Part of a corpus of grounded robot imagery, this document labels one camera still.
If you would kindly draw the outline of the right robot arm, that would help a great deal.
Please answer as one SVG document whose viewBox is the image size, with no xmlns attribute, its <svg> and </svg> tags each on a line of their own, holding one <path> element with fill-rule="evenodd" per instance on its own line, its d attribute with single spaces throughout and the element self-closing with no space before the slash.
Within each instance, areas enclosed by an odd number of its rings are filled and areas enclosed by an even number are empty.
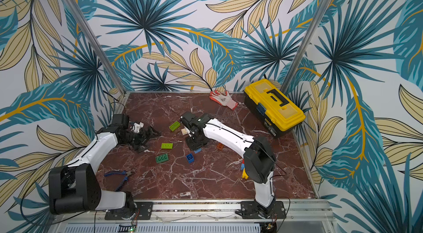
<svg viewBox="0 0 423 233">
<path fill-rule="evenodd" d="M 180 122 L 188 132 L 186 143 L 191 150 L 198 150 L 215 140 L 243 158 L 245 173 L 254 182 L 255 202 L 261 208 L 270 208 L 275 202 L 272 177 L 276 157 L 266 138 L 238 132 L 208 114 L 197 117 L 186 112 Z"/>
</svg>

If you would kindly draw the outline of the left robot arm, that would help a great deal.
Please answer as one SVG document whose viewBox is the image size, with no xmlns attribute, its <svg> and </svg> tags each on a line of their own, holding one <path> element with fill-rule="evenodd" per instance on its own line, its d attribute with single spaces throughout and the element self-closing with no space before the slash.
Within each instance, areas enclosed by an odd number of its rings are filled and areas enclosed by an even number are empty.
<svg viewBox="0 0 423 233">
<path fill-rule="evenodd" d="M 96 172 L 117 145 L 130 145 L 136 152 L 143 152 L 150 139 L 160 136 L 161 133 L 151 126 L 137 133 L 123 125 L 101 128 L 80 156 L 50 171 L 50 212 L 61 215 L 87 211 L 122 211 L 131 217 L 137 212 L 132 195 L 129 192 L 102 190 Z"/>
</svg>

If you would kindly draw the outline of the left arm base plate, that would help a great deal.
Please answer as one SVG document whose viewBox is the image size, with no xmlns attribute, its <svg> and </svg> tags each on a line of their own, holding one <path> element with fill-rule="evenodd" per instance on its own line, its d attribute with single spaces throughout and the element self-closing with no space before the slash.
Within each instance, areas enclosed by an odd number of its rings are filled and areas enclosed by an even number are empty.
<svg viewBox="0 0 423 233">
<path fill-rule="evenodd" d="M 153 202 L 135 202 L 131 207 L 113 209 L 105 214 L 105 220 L 150 220 Z"/>
</svg>

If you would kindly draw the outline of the dark green long brick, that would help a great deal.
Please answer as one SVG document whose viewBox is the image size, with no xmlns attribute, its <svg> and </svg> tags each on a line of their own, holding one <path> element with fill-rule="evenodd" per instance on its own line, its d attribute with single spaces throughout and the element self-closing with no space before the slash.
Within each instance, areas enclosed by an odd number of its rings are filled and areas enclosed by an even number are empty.
<svg viewBox="0 0 423 233">
<path fill-rule="evenodd" d="M 157 157 L 155 157 L 155 161 L 156 161 L 157 164 L 167 162 L 167 161 L 169 161 L 169 156 L 168 156 L 168 154 L 158 155 Z"/>
</svg>

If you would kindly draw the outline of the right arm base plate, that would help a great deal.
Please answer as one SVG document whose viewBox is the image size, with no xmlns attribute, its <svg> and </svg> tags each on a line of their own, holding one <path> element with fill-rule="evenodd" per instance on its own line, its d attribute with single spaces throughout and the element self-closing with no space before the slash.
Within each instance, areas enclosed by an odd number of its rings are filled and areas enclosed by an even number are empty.
<svg viewBox="0 0 423 233">
<path fill-rule="evenodd" d="M 235 214 L 242 219 L 285 219 L 286 211 L 282 201 L 273 201 L 268 207 L 263 207 L 256 201 L 242 201 Z"/>
</svg>

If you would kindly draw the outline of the dark blue square brick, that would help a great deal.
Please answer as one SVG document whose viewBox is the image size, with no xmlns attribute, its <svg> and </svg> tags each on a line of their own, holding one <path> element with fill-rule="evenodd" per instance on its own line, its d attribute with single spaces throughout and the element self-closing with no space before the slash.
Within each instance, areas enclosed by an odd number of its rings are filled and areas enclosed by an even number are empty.
<svg viewBox="0 0 423 233">
<path fill-rule="evenodd" d="M 194 158 L 193 154 L 191 154 L 191 153 L 186 155 L 186 159 L 187 159 L 189 164 L 191 164 L 195 161 L 195 158 Z"/>
</svg>

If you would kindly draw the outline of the yellow square brick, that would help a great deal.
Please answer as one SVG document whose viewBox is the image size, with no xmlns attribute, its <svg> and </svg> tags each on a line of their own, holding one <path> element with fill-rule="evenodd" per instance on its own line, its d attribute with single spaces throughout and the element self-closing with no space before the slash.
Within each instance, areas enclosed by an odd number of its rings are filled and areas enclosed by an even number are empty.
<svg viewBox="0 0 423 233">
<path fill-rule="evenodd" d="M 243 171 L 242 171 L 242 178 L 245 179 L 245 180 L 247 180 L 249 178 L 249 176 L 246 173 L 246 170 L 245 169 L 243 169 Z"/>
</svg>

